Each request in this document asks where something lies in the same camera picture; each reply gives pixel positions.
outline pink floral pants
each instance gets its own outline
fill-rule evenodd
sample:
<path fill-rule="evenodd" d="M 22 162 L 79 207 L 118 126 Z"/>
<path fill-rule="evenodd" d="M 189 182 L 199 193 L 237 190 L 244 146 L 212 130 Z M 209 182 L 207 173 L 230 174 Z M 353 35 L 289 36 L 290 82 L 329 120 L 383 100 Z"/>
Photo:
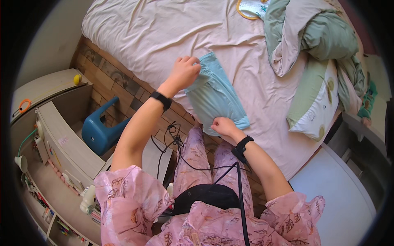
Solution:
<path fill-rule="evenodd" d="M 214 168 L 221 166 L 232 166 L 238 159 L 231 153 L 233 146 L 226 141 L 223 141 L 215 151 Z M 201 128 L 192 128 L 189 131 L 188 137 L 185 140 L 184 148 L 181 151 L 182 157 L 194 168 L 209 169 L 208 158 L 205 152 L 203 131 Z M 213 173 L 210 170 L 194 170 L 180 160 L 177 168 L 175 169 L 174 178 L 174 197 L 178 197 L 182 192 L 190 187 L 199 184 L 212 184 L 220 178 L 229 167 L 214 169 Z M 249 181 L 246 176 L 246 171 L 241 170 L 242 179 L 242 194 L 243 204 L 245 207 L 245 215 L 253 216 L 253 202 L 252 194 L 249 186 Z M 236 166 L 231 169 L 219 182 L 219 185 L 225 185 L 238 193 L 238 174 Z"/>

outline hand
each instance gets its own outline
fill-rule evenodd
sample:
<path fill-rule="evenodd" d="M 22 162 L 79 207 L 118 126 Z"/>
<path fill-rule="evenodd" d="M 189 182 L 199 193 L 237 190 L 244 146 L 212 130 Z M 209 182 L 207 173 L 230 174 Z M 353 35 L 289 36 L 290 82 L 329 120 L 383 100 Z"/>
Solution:
<path fill-rule="evenodd" d="M 236 146 L 244 137 L 245 133 L 238 129 L 234 122 L 225 117 L 217 117 L 214 119 L 211 128 L 222 135 L 222 138 L 230 144 Z"/>
<path fill-rule="evenodd" d="M 197 57 L 178 57 L 175 61 L 170 76 L 163 83 L 163 85 L 166 87 L 166 91 L 168 90 L 167 88 L 170 88 L 173 92 L 175 92 L 172 93 L 172 96 L 174 96 L 176 93 L 178 93 L 178 91 L 191 86 L 200 73 L 200 70 L 200 60 L 198 60 Z"/>

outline orange ring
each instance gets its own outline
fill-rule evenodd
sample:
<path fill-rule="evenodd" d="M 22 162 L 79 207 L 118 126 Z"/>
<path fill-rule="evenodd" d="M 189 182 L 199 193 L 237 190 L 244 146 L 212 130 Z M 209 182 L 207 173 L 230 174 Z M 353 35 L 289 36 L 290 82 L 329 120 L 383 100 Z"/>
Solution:
<path fill-rule="evenodd" d="M 29 109 L 30 104 L 32 103 L 32 102 L 30 101 L 30 99 L 25 99 L 25 100 L 23 100 L 23 101 L 20 102 L 20 104 L 19 104 L 19 108 L 20 108 L 20 109 L 22 108 L 22 104 L 24 104 L 25 102 L 28 102 L 29 104 L 27 105 L 27 107 L 26 107 L 24 110 L 19 110 L 19 112 L 20 112 L 21 114 L 24 113 L 24 112 L 26 112 L 26 111 Z"/>

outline wristwatch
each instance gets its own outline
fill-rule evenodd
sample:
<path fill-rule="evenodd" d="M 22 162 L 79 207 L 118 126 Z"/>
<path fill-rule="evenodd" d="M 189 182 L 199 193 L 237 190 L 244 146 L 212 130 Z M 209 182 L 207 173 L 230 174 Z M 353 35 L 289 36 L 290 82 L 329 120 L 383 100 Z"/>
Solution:
<path fill-rule="evenodd" d="M 243 153 L 245 152 L 245 144 L 247 144 L 249 141 L 254 141 L 254 139 L 251 136 L 246 136 L 244 139 L 242 139 L 237 146 L 235 146 L 232 150 L 231 153 L 238 158 L 242 163 L 247 163 L 247 160 Z"/>
<path fill-rule="evenodd" d="M 152 92 L 150 97 L 153 97 L 162 102 L 164 112 L 166 112 L 167 109 L 171 107 L 172 100 L 170 98 L 166 98 L 165 96 L 163 96 L 157 91 Z"/>

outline person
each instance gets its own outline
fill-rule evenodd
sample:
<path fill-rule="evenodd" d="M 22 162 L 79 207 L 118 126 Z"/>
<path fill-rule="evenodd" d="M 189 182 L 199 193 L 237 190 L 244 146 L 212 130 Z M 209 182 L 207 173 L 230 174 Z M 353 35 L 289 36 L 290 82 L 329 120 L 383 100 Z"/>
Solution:
<path fill-rule="evenodd" d="M 167 80 L 157 89 L 166 98 L 190 86 L 200 71 L 196 57 L 178 58 Z M 163 113 L 163 103 L 150 97 L 125 127 L 113 155 L 111 170 L 95 178 L 96 197 L 101 206 L 101 243 L 112 245 L 245 245 L 239 208 L 226 210 L 195 201 L 189 213 L 173 216 L 153 236 L 151 226 L 185 190 L 212 184 L 228 168 L 195 170 L 181 160 L 175 170 L 173 197 L 154 177 L 141 169 L 142 151 Z M 197 169 L 209 169 L 202 127 L 190 129 L 182 157 Z M 215 152 L 214 168 L 231 166 L 231 153 L 246 137 L 232 120 L 215 118 L 212 129 L 223 141 Z M 317 196 L 306 202 L 306 195 L 294 192 L 281 170 L 255 142 L 249 141 L 243 153 L 264 188 L 267 209 L 260 218 L 253 216 L 253 202 L 246 172 L 242 170 L 242 194 L 250 245 L 321 245 L 316 222 L 325 200 Z M 238 193 L 237 169 L 232 168 L 217 184 Z"/>

